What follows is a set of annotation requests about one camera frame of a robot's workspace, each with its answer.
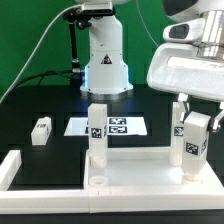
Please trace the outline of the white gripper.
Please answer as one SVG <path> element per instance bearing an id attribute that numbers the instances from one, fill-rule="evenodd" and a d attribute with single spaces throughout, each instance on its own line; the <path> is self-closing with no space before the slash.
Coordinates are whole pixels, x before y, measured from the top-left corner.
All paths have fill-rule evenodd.
<path id="1" fill-rule="evenodd" d="M 154 53 L 147 74 L 148 85 L 177 93 L 179 121 L 190 112 L 189 96 L 221 102 L 220 112 L 210 120 L 209 131 L 216 133 L 224 120 L 224 61 L 200 58 L 198 48 L 189 44 L 162 44 Z"/>

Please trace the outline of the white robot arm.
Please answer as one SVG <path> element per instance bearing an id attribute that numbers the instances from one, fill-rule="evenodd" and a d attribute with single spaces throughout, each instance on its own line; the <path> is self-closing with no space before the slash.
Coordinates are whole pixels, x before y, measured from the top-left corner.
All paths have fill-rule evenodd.
<path id="1" fill-rule="evenodd" d="M 90 61 L 82 90 L 119 94 L 132 88 L 123 61 L 123 30 L 114 6 L 128 0 L 75 0 L 82 28 L 90 28 Z M 175 21 L 152 58 L 150 87 L 224 102 L 224 0 L 162 0 Z"/>

